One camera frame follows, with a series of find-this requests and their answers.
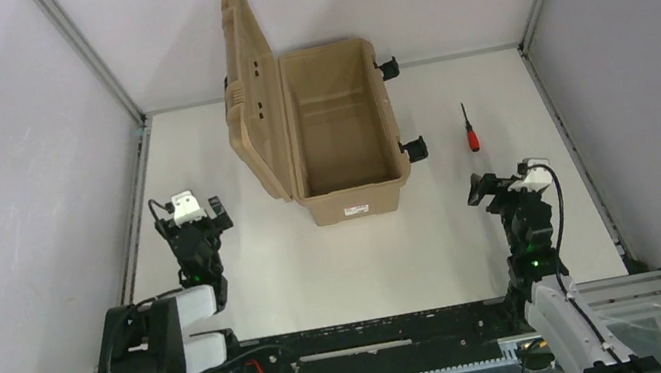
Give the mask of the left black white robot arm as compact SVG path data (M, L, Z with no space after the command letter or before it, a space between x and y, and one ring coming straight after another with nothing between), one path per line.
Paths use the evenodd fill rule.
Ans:
M177 260L178 286L106 312L97 373L205 373L228 361L228 332L190 335L192 324L228 301L221 236L233 227L219 197L202 208L189 192L174 196L155 228Z

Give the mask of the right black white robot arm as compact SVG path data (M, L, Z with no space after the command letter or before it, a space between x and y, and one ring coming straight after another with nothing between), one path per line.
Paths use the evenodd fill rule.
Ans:
M563 264L565 203L547 159L523 159L511 177L475 173L470 181L468 205L486 201L506 235L506 302L564 373L661 373L655 356L634 352L606 327Z

